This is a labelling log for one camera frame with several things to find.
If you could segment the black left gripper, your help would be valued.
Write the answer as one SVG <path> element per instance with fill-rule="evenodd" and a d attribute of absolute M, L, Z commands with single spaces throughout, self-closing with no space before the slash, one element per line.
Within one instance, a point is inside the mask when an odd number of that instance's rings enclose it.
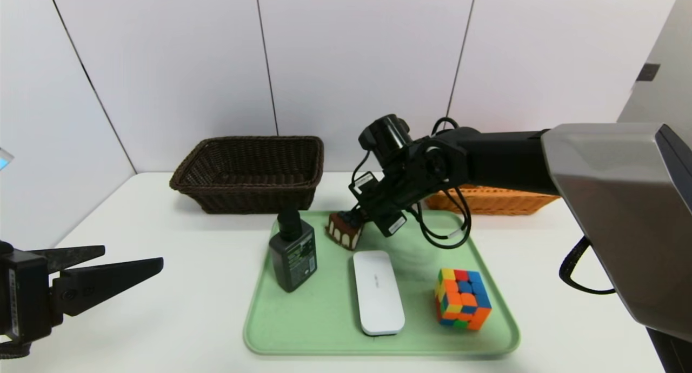
<path fill-rule="evenodd" d="M 22 251 L 2 242 L 2 335 L 11 344 L 33 343 L 49 336 L 64 315 L 84 313 L 164 267 L 163 257 L 158 257 L 68 269 L 104 254 L 103 245 Z M 49 293 L 49 274 L 55 272 L 59 277 Z"/>

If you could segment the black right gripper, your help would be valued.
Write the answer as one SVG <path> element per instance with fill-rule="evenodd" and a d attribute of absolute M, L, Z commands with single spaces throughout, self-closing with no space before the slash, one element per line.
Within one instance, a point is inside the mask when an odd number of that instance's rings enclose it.
<path fill-rule="evenodd" d="M 355 196 L 357 204 L 351 210 L 337 213 L 344 225 L 363 227 L 370 220 L 384 237 L 391 237 L 406 224 L 407 217 L 402 208 L 393 203 L 385 192 L 384 183 L 371 171 L 358 176 L 349 185 L 349 191 Z"/>

